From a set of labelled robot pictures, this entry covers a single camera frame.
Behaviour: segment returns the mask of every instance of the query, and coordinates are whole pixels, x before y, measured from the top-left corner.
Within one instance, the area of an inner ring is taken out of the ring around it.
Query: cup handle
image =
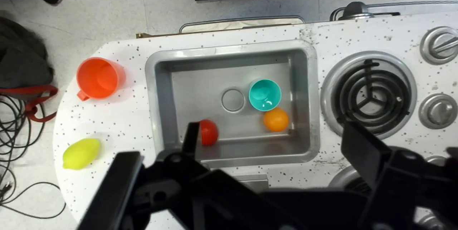
[[[79,91],[77,96],[81,101],[86,101],[89,99],[89,97],[83,91]]]

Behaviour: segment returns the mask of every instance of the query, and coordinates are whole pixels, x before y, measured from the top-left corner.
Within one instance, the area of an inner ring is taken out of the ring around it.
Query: black cable
[[[16,191],[17,180],[16,180],[16,176],[14,175],[13,171],[10,168],[10,164],[11,162],[20,159],[25,154],[26,150],[31,145],[35,144],[38,141],[44,129],[44,123],[42,123],[40,131],[38,132],[38,135],[36,136],[36,138],[33,141],[31,141],[31,120],[28,117],[26,117],[24,114],[25,105],[26,104],[23,100],[16,100],[15,102],[15,99],[9,96],[6,96],[4,94],[0,94],[0,106],[5,106],[5,108],[7,108],[7,110],[9,109],[11,113],[13,113],[13,116],[14,116],[14,119],[12,119],[11,121],[4,121],[4,122],[2,121],[0,117],[0,148],[2,147],[7,148],[6,152],[0,152],[0,162],[6,163],[6,165],[0,164],[0,168],[4,169],[2,175],[0,176],[0,207],[4,207],[5,209],[9,209],[11,211],[14,211],[19,214],[25,215],[27,217],[32,217],[35,219],[52,219],[62,214],[67,204],[64,203],[64,206],[62,207],[62,210],[60,210],[59,213],[52,215],[52,216],[46,216],[46,217],[39,217],[36,215],[27,214],[25,212],[19,211],[17,209],[13,209],[10,206],[6,205],[6,204],[9,204],[15,201],[19,196],[24,194],[25,191],[32,188],[33,186],[51,185],[60,190],[59,186],[51,182],[37,182],[37,183],[34,183],[28,186],[23,191],[21,191],[17,196],[12,198]],[[41,114],[44,117],[45,115],[44,108],[41,104],[39,104],[39,106],[40,106]],[[26,124],[26,122],[28,124],[28,127],[26,128],[28,130],[27,141],[23,145],[17,145],[16,138],[18,137],[21,130],[24,129],[24,125]],[[18,150],[21,150],[19,154],[13,155],[13,152],[18,151]],[[8,181],[8,183],[5,183],[5,184],[3,183],[7,173],[9,173],[9,175],[12,177],[13,183],[11,183],[10,181]]]

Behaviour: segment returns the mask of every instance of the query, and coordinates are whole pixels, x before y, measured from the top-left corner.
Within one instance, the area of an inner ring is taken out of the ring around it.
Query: orange cup
[[[91,57],[78,68],[77,82],[81,90],[77,95],[80,100],[104,99],[124,85],[126,72],[121,65],[113,61]]]

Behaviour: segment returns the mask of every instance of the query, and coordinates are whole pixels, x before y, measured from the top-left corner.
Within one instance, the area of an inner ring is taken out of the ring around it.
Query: sink basin
[[[316,53],[304,41],[160,51],[145,73],[157,152],[180,148],[188,123],[202,119],[219,129],[215,145],[196,150],[196,160],[211,168],[302,163],[319,152]],[[268,132],[264,113],[248,101],[256,79],[280,86],[285,131]]]

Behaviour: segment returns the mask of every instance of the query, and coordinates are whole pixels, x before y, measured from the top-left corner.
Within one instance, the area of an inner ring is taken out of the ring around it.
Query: bag
[[[36,122],[53,119],[56,113],[37,118],[36,106],[57,94],[50,85],[53,69],[43,42],[32,32],[0,17],[0,93],[26,101],[25,115]]]

